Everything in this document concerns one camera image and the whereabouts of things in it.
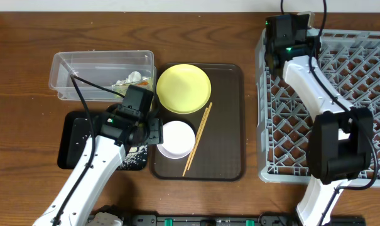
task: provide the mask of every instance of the yellow plate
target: yellow plate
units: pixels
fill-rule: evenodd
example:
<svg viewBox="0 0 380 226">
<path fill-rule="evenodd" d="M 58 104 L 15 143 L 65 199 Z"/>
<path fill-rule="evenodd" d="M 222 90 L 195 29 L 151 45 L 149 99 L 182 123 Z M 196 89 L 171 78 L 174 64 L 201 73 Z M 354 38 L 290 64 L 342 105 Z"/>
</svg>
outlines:
<svg viewBox="0 0 380 226">
<path fill-rule="evenodd" d="M 207 74 L 187 64 L 168 68 L 156 85 L 160 103 L 178 114 L 189 114 L 201 109 L 209 100 L 210 92 Z"/>
</svg>

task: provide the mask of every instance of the metal grid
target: metal grid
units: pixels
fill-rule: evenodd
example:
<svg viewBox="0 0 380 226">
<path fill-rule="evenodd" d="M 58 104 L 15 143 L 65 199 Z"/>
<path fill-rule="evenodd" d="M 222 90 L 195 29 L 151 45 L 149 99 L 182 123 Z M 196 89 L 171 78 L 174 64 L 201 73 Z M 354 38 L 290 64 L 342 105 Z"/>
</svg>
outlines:
<svg viewBox="0 0 380 226">
<path fill-rule="evenodd" d="M 374 116 L 373 141 L 380 179 L 380 32 L 324 30 L 322 43 L 318 63 L 323 74 L 347 100 L 356 107 L 368 107 Z M 267 110 L 263 132 L 268 133 L 267 167 L 262 173 L 308 176 L 305 151 L 313 124 L 311 117 L 295 91 L 279 78 L 271 77 L 267 67 L 262 76 L 266 77 L 266 86 L 259 94 L 266 94 L 266 102 L 260 103 L 264 105 L 260 109 Z M 371 176 L 372 165 L 359 178 Z"/>
</svg>

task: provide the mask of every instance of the chopstick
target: chopstick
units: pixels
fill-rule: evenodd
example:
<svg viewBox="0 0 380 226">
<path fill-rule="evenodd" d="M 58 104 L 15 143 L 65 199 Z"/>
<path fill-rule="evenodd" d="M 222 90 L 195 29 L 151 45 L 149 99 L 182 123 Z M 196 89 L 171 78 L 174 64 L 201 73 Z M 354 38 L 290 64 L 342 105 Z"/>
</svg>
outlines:
<svg viewBox="0 0 380 226">
<path fill-rule="evenodd" d="M 202 116 L 200 127 L 198 128 L 197 135 L 195 136 L 195 145 L 192 151 L 190 152 L 190 155 L 188 156 L 187 163 L 184 168 L 183 176 L 185 175 L 185 172 L 187 170 L 190 170 L 192 159 L 194 158 L 195 152 L 197 151 L 198 144 L 201 140 L 201 135 L 202 135 L 202 132 L 204 131 L 205 124 L 207 123 L 207 119 L 208 119 L 211 108 L 212 108 L 212 103 L 209 104 L 209 107 L 205 108 L 205 112 L 204 112 L 204 115 Z"/>
</svg>

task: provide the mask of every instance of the brown tray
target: brown tray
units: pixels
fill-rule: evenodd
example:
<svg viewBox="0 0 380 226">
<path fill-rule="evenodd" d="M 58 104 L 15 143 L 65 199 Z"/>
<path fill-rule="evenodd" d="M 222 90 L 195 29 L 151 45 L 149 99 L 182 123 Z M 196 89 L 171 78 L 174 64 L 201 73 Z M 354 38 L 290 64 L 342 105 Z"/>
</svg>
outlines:
<svg viewBox="0 0 380 226">
<path fill-rule="evenodd" d="M 161 67 L 159 76 L 169 67 Z M 159 118 L 163 123 L 186 122 L 197 133 L 205 108 L 212 109 L 202 133 L 190 170 L 183 175 L 188 156 L 169 159 L 156 146 L 151 148 L 151 172 L 160 179 L 235 181 L 245 172 L 244 139 L 244 87 L 241 69 L 236 65 L 191 63 L 201 68 L 209 77 L 212 93 L 200 110 L 191 114 L 176 114 L 161 106 Z"/>
</svg>

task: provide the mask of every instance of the white wall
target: white wall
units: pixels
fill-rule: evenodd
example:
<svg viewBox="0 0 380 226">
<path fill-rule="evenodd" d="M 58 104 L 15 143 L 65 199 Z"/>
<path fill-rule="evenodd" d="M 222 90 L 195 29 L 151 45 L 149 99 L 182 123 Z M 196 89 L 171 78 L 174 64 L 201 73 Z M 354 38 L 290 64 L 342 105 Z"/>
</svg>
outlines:
<svg viewBox="0 0 380 226">
<path fill-rule="evenodd" d="M 327 0 L 328 12 L 379 12 L 380 0 Z M 285 11 L 323 10 L 321 0 L 284 0 Z M 280 0 L 0 0 L 0 11 L 273 12 Z"/>
</svg>

